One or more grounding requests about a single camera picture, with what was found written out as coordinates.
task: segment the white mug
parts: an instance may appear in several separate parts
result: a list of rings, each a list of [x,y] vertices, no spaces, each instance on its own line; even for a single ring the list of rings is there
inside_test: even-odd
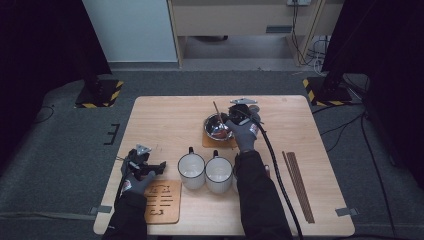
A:
[[[214,151],[214,157],[206,164],[206,185],[213,193],[224,193],[231,186],[232,166],[230,161],[218,156]]]
[[[178,171],[183,185],[188,189],[198,189],[205,183],[205,161],[194,153],[192,147],[178,161]]]

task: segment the black curtain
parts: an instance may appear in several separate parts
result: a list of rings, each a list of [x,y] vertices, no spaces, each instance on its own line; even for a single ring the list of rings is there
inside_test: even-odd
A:
[[[80,62],[94,75],[111,73],[81,0],[0,0],[0,168],[44,95],[83,79]]]
[[[370,120],[393,162],[407,167],[422,188],[423,11],[421,0],[346,0],[323,66],[370,78],[364,99]]]

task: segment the gray carpet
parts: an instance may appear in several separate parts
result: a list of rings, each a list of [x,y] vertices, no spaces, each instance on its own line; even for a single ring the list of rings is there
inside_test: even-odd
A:
[[[0,179],[0,212],[88,214],[103,197],[134,100],[148,95],[304,95],[302,80],[313,72],[279,71],[141,71],[114,72],[124,81],[113,107],[79,109],[75,100],[82,81],[48,93],[36,123]],[[311,106],[311,111],[322,107]],[[335,107],[314,114],[319,131],[336,128],[362,114],[362,105]],[[113,145],[108,132],[120,124]],[[387,193],[399,238],[423,239],[424,191],[411,174],[392,166],[373,125],[363,120]],[[341,129],[323,135],[327,149]],[[353,216],[355,234],[393,236],[373,159],[361,131],[361,119],[348,125],[329,153],[331,164]],[[100,239],[93,220],[15,218],[0,220],[0,239]],[[175,239],[211,239],[177,237]]]

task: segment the person's arm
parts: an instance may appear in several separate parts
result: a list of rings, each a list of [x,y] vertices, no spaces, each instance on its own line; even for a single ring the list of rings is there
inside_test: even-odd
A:
[[[261,118],[257,106],[235,105],[230,108],[248,112],[249,119],[225,125],[233,132],[240,150],[236,157],[235,175],[240,196],[241,223],[248,240],[292,240],[293,236],[274,182],[265,171],[261,156],[254,143]]]
[[[146,201],[143,195],[124,192],[102,239],[146,239],[147,224],[144,219]]]
[[[259,153],[241,153],[236,161],[241,222],[247,239],[293,239],[277,189]]]
[[[128,172],[128,159],[124,160],[121,172],[125,177],[122,194],[115,206],[103,240],[145,240],[147,239],[147,224],[144,218],[147,199],[144,190],[156,176],[149,172],[142,181],[138,181],[132,172]]]

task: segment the black sleeve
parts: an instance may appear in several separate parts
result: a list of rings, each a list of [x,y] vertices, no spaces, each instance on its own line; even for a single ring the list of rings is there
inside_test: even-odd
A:
[[[124,192],[102,239],[147,239],[146,202],[143,195]]]
[[[289,224],[274,182],[256,151],[236,158],[241,222],[247,239],[291,240]]]

